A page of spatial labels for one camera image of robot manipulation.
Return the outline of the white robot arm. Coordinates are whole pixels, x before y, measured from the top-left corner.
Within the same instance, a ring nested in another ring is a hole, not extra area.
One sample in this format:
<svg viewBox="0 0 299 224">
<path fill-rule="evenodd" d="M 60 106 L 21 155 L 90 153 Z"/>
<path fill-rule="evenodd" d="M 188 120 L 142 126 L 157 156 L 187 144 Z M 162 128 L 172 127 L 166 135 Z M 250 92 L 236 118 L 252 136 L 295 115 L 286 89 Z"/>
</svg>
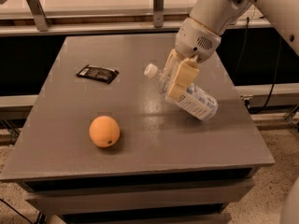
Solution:
<svg viewBox="0 0 299 224">
<path fill-rule="evenodd" d="M 299 54 L 299 0 L 197 0 L 165 64 L 174 68 L 169 97 L 177 99 L 187 90 L 198 76 L 198 64 L 212 56 L 228 26 L 252 6 Z"/>
</svg>

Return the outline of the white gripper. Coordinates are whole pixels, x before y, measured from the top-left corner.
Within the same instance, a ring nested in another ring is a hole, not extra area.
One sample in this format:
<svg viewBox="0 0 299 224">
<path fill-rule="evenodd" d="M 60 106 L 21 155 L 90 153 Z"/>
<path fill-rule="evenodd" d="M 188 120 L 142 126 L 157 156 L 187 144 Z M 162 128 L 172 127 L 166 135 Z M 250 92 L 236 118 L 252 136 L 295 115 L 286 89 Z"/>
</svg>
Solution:
<svg viewBox="0 0 299 224">
<path fill-rule="evenodd" d="M 170 98 L 178 99 L 187 90 L 199 74 L 197 62 L 209 59 L 220 42 L 218 35 L 196 20 L 187 18 L 182 23 L 176 36 L 175 48 L 170 51 L 164 66 L 164 73 L 171 77 L 167 89 Z"/>
</svg>

